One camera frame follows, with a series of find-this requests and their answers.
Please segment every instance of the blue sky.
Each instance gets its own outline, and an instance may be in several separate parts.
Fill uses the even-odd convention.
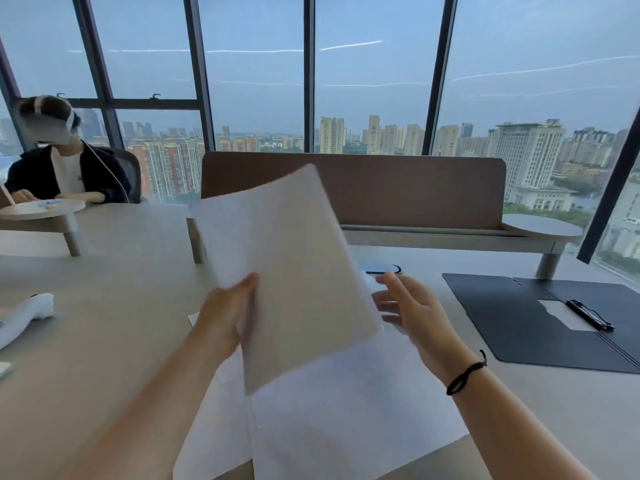
[[[302,133],[302,1],[200,0],[217,132]],[[317,51],[316,117],[357,132],[370,114],[424,126],[444,0],[316,2],[317,49],[376,42]],[[182,0],[92,4],[116,97],[195,97]],[[640,0],[460,0],[438,125],[470,121],[475,136],[547,118],[568,131],[628,127],[638,20]],[[70,0],[0,0],[0,36],[23,95],[95,97]],[[125,116],[199,125],[196,112]]]

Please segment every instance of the vr headset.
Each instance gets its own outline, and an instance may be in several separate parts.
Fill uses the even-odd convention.
[[[42,113],[42,103],[45,98],[59,99],[69,108],[67,120],[60,120],[48,114]],[[73,107],[64,98],[57,96],[38,96],[33,103],[33,113],[22,115],[17,111],[18,119],[26,135],[38,143],[68,144],[71,138],[71,127],[74,124],[76,113]]]

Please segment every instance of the pen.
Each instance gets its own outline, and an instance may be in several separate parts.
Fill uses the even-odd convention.
[[[595,310],[588,308],[581,301],[570,299],[567,300],[565,304],[598,330],[615,330],[616,328],[604,320]]]

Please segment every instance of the white shirt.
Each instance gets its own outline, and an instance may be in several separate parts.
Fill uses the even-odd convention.
[[[60,156],[58,149],[51,147],[51,163],[56,174],[56,181],[61,194],[79,194],[84,192],[82,170],[80,170],[80,155],[76,153],[68,157]]]

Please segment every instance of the glass window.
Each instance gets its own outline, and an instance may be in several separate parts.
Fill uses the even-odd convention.
[[[421,155],[444,0],[316,0],[316,152]]]
[[[107,131],[104,128],[102,112],[99,109],[75,109],[80,116],[78,136],[94,146],[110,146]]]
[[[0,0],[0,37],[22,96],[96,97],[71,0]]]
[[[200,198],[204,155],[198,111],[117,111],[128,151],[140,162],[142,196],[164,203]]]
[[[116,98],[195,99],[182,0],[91,0]]]
[[[20,158],[22,152],[9,111],[4,104],[4,99],[0,98],[0,181],[6,182],[9,167]]]
[[[303,0],[198,5],[216,149],[302,152]]]
[[[505,212],[586,229],[640,103],[639,17],[640,0],[458,0],[433,154],[501,158]]]
[[[635,283],[640,292],[640,158],[611,213],[592,264]]]

